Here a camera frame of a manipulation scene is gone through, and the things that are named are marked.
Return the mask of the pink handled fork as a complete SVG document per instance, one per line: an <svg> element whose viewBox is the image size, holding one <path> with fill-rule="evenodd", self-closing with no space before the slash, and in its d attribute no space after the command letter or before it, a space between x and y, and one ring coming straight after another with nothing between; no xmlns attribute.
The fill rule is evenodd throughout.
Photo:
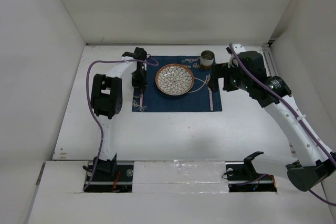
<svg viewBox="0 0 336 224"><path fill-rule="evenodd" d="M140 90L139 110L143 108L143 92Z"/></svg>

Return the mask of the dark blue cloth placemat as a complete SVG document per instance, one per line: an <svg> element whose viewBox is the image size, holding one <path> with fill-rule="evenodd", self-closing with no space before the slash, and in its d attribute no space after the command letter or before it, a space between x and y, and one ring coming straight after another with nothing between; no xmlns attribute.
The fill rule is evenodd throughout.
<svg viewBox="0 0 336 224"><path fill-rule="evenodd" d="M147 83L143 95L143 108L139 110L140 91L133 91L132 112L219 112L222 110L221 95L213 95L213 111L209 106L209 92L207 82L211 70L200 67L199 56L153 56L158 61L158 66L148 66ZM187 66L194 75L194 85L190 92L171 96L161 92L155 84L155 76L160 68L165 65L178 63Z"/></svg>

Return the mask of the pink handled knife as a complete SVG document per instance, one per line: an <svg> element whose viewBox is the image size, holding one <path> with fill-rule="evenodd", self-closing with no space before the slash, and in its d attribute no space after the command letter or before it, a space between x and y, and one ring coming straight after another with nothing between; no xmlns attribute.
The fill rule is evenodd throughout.
<svg viewBox="0 0 336 224"><path fill-rule="evenodd" d="M208 89L209 92L209 106L210 110L213 111L213 95L211 89Z"/></svg>

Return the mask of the white cup with cork base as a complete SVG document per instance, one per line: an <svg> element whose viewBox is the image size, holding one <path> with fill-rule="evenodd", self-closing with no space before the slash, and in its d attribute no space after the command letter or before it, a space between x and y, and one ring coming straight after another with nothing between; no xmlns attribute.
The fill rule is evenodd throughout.
<svg viewBox="0 0 336 224"><path fill-rule="evenodd" d="M205 50L201 53L200 56L200 66L204 70L212 68L212 65L215 60L215 54L210 50Z"/></svg>

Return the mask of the floral patterned ceramic bowl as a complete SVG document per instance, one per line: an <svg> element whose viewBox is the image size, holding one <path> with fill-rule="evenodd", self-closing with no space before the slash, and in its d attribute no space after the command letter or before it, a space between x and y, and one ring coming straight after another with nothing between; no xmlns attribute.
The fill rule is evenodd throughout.
<svg viewBox="0 0 336 224"><path fill-rule="evenodd" d="M179 96L191 90L194 85L194 75L185 65L168 64L156 73L155 84L164 94Z"/></svg>

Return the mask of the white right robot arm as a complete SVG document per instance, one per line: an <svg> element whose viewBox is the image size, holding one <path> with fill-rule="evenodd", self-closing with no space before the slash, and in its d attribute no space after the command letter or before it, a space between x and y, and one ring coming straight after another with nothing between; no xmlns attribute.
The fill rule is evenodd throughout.
<svg viewBox="0 0 336 224"><path fill-rule="evenodd" d="M278 124L292 151L291 158L254 152L239 168L227 167L226 174L240 186L275 175L288 179L300 191L310 191L335 172L335 152L312 129L284 80L267 75L260 53L240 44L229 44L226 50L230 60L212 66L208 87L217 92L218 81L223 79L224 91L246 91Z"/></svg>

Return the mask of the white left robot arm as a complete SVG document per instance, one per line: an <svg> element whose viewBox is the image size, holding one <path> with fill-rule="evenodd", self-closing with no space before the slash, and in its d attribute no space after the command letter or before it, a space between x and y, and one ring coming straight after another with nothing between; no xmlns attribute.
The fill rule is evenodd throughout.
<svg viewBox="0 0 336 224"><path fill-rule="evenodd" d="M99 172L105 180L117 175L117 153L114 144L114 118L121 112L123 105L123 79L131 77L131 85L141 94L146 86L145 63L148 54L143 48L136 47L134 52L123 53L121 60L106 74L96 74L92 81L90 111L101 132L97 157L93 161L92 172Z"/></svg>

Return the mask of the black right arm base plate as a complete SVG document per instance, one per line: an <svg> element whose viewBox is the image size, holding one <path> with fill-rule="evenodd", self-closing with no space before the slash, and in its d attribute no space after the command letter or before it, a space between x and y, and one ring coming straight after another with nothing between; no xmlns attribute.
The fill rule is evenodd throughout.
<svg viewBox="0 0 336 224"><path fill-rule="evenodd" d="M226 171L222 179L228 181L230 193L277 192L273 175L259 174L252 161L263 152L257 151L245 157L243 161L225 162Z"/></svg>

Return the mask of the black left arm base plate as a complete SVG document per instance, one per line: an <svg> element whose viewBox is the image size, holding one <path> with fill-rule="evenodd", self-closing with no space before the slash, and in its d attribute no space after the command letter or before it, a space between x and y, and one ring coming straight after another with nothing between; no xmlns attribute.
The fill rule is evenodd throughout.
<svg viewBox="0 0 336 224"><path fill-rule="evenodd" d="M133 186L134 163L118 162L116 171L106 173L96 168L93 179L90 181L93 162L84 167L86 171L83 190L86 193L131 193Z"/></svg>

